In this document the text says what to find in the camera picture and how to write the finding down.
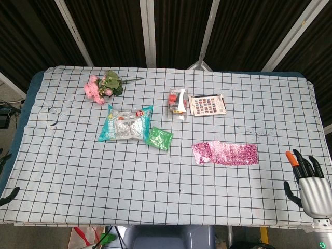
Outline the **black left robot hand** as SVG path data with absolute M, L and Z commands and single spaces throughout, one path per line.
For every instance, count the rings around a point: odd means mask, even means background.
M 1 157 L 1 195 L 7 184 L 7 181 L 11 174 L 11 170 L 13 168 L 13 164 L 15 162 L 15 160 L 11 159 L 11 157 L 13 155 L 16 157 L 17 154 L 18 154 L 18 148 L 14 148 L 12 150 L 9 150 L 7 154 Z M 1 206 L 9 204 L 17 196 L 19 190 L 20 187 L 15 187 L 8 196 L 1 198 Z

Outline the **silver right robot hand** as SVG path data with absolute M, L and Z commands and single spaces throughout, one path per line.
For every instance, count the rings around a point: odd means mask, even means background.
M 285 181 L 283 186 L 288 199 L 314 219 L 331 218 L 331 185 L 324 177 L 319 162 L 313 156 L 305 159 L 296 149 L 293 152 L 287 151 L 286 157 L 292 166 L 300 193 L 299 197 L 295 196 Z

